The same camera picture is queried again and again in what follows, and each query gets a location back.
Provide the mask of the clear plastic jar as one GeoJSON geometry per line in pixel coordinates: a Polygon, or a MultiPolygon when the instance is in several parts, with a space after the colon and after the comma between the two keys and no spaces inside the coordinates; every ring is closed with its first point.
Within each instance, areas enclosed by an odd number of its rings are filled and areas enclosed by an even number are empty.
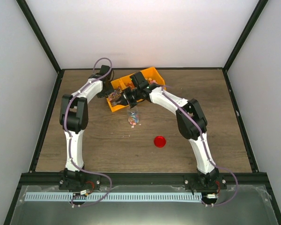
{"type": "Polygon", "coordinates": [[[139,123],[139,110],[138,108],[135,106],[133,108],[128,108],[127,109],[127,121],[129,122],[129,124],[131,126],[135,126],[139,123]]]}

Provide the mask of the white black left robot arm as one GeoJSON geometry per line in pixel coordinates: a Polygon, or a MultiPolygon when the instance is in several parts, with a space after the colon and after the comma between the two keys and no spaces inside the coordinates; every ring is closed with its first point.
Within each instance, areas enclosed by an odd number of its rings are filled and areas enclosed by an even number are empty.
{"type": "Polygon", "coordinates": [[[104,96],[104,92],[111,87],[111,74],[112,68],[103,65],[79,90],[62,96],[59,122],[67,142],[67,171],[84,171],[82,140],[89,122],[88,103],[97,95],[104,96]]]}

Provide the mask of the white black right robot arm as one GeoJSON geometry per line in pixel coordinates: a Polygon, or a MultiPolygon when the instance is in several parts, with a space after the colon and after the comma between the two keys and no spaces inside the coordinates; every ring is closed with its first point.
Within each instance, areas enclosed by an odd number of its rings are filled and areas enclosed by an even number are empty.
{"type": "Polygon", "coordinates": [[[146,100],[172,112],[176,116],[180,134],[189,141],[194,152],[200,186],[211,188],[219,176],[219,169],[207,143],[207,119],[199,102],[169,93],[165,85],[149,82],[141,72],[131,75],[130,80],[133,88],[128,86],[117,91],[112,97],[112,102],[115,105],[133,108],[146,100]]]}

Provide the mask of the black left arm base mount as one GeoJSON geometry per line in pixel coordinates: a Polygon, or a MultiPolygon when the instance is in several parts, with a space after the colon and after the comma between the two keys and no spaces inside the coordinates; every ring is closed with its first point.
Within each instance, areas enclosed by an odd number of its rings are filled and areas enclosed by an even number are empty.
{"type": "Polygon", "coordinates": [[[98,190],[101,176],[80,171],[62,171],[59,189],[69,191],[81,191],[85,189],[98,190]]]}

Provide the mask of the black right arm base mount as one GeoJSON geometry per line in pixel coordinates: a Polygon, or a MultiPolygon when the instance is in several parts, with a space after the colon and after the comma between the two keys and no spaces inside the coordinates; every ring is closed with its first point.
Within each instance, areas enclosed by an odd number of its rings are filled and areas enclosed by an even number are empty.
{"type": "Polygon", "coordinates": [[[223,179],[224,176],[222,174],[209,176],[198,173],[187,173],[183,176],[185,188],[196,192],[215,192],[218,187],[220,187],[220,190],[226,190],[227,185],[222,182],[223,179]]]}

